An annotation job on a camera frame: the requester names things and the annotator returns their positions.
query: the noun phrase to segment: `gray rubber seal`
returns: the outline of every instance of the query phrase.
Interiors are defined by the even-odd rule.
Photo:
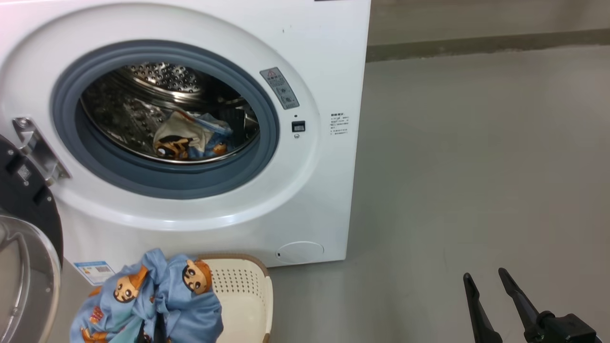
[[[130,154],[103,136],[80,104],[95,79],[124,65],[169,62],[207,73],[233,87],[252,107],[260,134],[235,156],[212,164],[173,165]],[[51,115],[65,146],[101,179],[156,198],[194,199],[235,189],[269,163],[279,140],[278,115],[263,88],[243,69],[210,51],[176,42],[139,40],[106,46],[73,63],[57,81]]]

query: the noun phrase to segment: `floor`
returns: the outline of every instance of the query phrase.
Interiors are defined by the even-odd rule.
[[[610,48],[369,63],[348,257],[273,269],[273,342],[473,342],[470,272],[504,342],[538,310],[610,337]],[[90,286],[68,267],[50,342]]]

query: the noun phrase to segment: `screw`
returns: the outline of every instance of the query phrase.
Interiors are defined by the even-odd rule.
[[[28,125],[30,125],[30,121],[29,121],[29,120],[27,120],[27,119],[25,119],[25,118],[22,118],[22,119],[19,119],[18,124],[19,124],[19,126],[21,126],[22,128],[26,128]]]

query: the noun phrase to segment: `washing machine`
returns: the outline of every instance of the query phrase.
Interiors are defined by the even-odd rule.
[[[369,11],[0,0],[0,206],[94,284],[157,247],[344,259]]]

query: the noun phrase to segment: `washing machine door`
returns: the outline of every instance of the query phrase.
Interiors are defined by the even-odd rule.
[[[62,254],[61,222],[44,177],[0,136],[0,343],[46,342]]]

